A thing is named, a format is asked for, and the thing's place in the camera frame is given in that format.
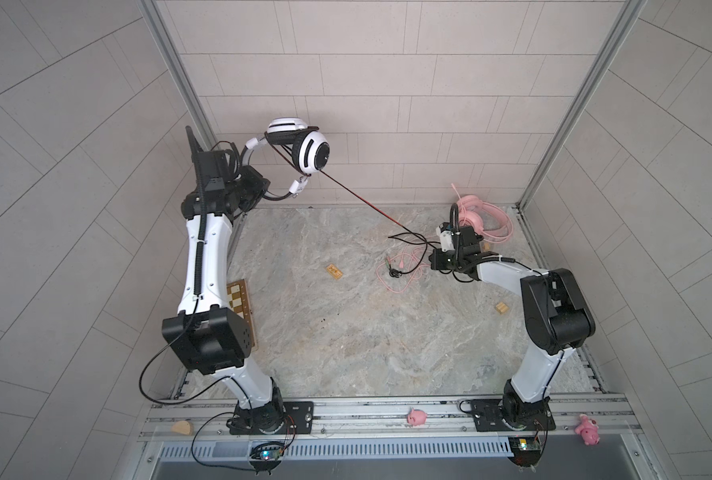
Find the black white headphones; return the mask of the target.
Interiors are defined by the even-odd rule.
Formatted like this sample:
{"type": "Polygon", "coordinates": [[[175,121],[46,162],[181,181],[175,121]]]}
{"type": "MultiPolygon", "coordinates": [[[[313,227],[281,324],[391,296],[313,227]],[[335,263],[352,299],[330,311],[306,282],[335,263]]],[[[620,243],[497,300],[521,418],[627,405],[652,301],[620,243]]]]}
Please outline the black white headphones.
{"type": "Polygon", "coordinates": [[[324,169],[330,156],[330,145],[318,126],[310,126],[296,117],[281,117],[271,121],[262,137],[248,140],[241,153],[241,163],[248,165],[252,153],[263,145],[270,145],[300,174],[288,192],[277,196],[264,193],[269,201],[283,201],[296,197],[307,186],[309,178],[324,169]]]}

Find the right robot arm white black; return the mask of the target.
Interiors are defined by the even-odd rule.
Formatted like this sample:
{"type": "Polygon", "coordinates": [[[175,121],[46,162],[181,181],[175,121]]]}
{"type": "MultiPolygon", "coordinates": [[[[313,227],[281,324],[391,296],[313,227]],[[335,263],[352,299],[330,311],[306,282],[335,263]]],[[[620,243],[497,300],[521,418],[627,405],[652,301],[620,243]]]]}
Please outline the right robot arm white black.
{"type": "Polygon", "coordinates": [[[549,387],[596,331],[574,273],[565,268],[538,270],[512,257],[485,252],[481,237],[470,226],[445,222],[437,235],[441,246],[429,257],[433,270],[494,284],[522,299],[530,344],[519,370],[505,384],[495,417],[512,430],[548,427],[549,387]]]}

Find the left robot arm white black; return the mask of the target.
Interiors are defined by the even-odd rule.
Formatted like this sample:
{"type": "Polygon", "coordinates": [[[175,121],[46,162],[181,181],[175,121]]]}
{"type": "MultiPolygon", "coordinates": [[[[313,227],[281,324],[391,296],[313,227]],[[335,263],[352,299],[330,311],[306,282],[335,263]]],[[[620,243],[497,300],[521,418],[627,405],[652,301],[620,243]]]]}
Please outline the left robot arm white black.
{"type": "Polygon", "coordinates": [[[218,171],[196,169],[197,186],[183,202],[188,232],[187,276],[177,314],[162,322],[165,342],[187,371],[223,383],[238,400],[233,434],[275,434],[285,410],[275,381],[251,357],[246,318],[231,305],[227,260],[235,208],[218,171]]]}

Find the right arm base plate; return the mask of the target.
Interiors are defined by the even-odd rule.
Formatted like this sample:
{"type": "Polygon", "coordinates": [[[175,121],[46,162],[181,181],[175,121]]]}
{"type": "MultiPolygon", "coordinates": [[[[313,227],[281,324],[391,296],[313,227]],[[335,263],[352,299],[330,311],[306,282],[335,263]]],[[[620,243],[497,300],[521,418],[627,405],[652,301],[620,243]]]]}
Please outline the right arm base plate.
{"type": "Polygon", "coordinates": [[[470,411],[478,432],[556,429],[550,398],[524,403],[518,396],[470,401],[470,411]]]}

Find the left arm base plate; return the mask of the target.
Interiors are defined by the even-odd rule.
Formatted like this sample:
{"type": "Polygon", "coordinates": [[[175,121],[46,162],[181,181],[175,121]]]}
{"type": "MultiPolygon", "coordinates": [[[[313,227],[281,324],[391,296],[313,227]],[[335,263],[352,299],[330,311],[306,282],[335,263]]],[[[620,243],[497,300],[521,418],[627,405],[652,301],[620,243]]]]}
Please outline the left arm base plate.
{"type": "Polygon", "coordinates": [[[231,435],[310,434],[313,413],[312,402],[269,402],[251,410],[237,406],[227,426],[231,435]]]}

